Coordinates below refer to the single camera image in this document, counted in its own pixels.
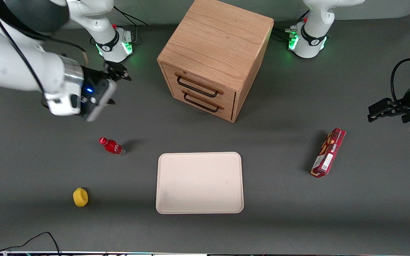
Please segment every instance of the plastic bottle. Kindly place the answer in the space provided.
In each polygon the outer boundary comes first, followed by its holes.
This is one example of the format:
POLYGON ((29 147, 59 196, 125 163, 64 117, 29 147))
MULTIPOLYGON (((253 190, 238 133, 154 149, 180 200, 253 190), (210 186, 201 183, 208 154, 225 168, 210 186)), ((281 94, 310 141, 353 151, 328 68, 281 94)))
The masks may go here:
POLYGON ((99 143, 104 145, 105 150, 117 156, 124 156, 126 149, 112 139, 101 137, 99 143))

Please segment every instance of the cardboard box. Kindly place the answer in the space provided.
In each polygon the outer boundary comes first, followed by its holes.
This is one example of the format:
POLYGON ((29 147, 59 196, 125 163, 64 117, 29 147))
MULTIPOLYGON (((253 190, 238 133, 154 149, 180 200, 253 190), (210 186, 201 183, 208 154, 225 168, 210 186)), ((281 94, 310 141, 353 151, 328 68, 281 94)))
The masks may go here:
POLYGON ((314 177, 320 178, 328 174, 345 135, 346 131, 340 128, 335 128, 327 135, 327 139, 322 144, 321 152, 311 169, 311 174, 314 177))

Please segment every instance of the drawer handle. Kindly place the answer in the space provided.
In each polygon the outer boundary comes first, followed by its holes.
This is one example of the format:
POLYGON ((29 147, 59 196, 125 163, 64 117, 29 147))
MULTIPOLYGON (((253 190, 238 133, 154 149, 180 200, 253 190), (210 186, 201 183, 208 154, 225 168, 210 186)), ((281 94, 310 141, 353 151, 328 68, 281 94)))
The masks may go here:
POLYGON ((208 110, 208 111, 210 111, 210 112, 212 112, 212 113, 218 112, 219 107, 216 107, 216 109, 211 109, 211 108, 209 108, 209 107, 205 107, 205 106, 202 105, 202 104, 199 104, 199 103, 197 103, 197 102, 195 102, 195 101, 192 101, 192 100, 188 99, 188 98, 186 97, 187 95, 188 95, 188 93, 187 93, 187 92, 184 92, 184 100, 185 100, 185 101, 187 101, 187 102, 189 102, 189 103, 192 103, 192 104, 196 105, 197 107, 201 107, 201 108, 203 108, 203 109, 205 109, 205 110, 208 110))
POLYGON ((189 86, 189 85, 187 85, 187 84, 185 84, 185 83, 182 83, 182 82, 180 81, 180 79, 181 79, 181 76, 178 76, 177 82, 178 82, 179 85, 184 86, 184 87, 186 87, 187 89, 191 89, 191 90, 193 90, 194 92, 198 92, 199 94, 203 94, 203 95, 208 96, 208 97, 210 97, 210 98, 214 98, 214 97, 216 97, 216 96, 218 95, 218 91, 215 91, 215 94, 208 94, 208 93, 206 93, 206 92, 204 92, 204 91, 201 91, 201 90, 199 90, 199 89, 196 89, 196 88, 194 88, 194 87, 192 87, 192 86, 189 86))

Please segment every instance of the yellow sponge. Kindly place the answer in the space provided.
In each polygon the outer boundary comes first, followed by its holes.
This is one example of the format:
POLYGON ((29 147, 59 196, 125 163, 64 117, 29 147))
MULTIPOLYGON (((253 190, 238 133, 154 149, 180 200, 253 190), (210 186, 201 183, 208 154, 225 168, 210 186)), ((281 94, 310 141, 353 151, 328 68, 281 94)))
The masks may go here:
POLYGON ((77 188, 74 193, 74 203, 78 207, 83 207, 88 203, 88 193, 83 188, 77 188))

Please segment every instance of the green indicator light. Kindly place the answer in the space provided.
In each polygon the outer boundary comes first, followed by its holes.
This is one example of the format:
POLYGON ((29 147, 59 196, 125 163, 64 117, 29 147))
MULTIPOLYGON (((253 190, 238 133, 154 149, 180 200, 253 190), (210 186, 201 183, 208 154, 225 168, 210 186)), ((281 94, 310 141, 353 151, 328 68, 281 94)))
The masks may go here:
POLYGON ((295 35, 289 42, 289 48, 291 50, 295 49, 296 43, 298 42, 298 35, 295 35))
POLYGON ((96 47, 97 47, 97 49, 98 49, 98 51, 99 51, 99 55, 101 55, 101 56, 102 56, 102 52, 101 52, 101 49, 99 49, 98 44, 96 44, 96 47))
POLYGON ((322 46, 320 47, 320 49, 322 50, 324 48, 325 45, 325 41, 327 40, 327 36, 325 36, 324 41, 322 42, 322 46))
POLYGON ((124 47, 124 50, 126 51, 126 53, 129 55, 132 53, 132 44, 131 43, 125 43, 125 42, 121 42, 122 47, 124 47))

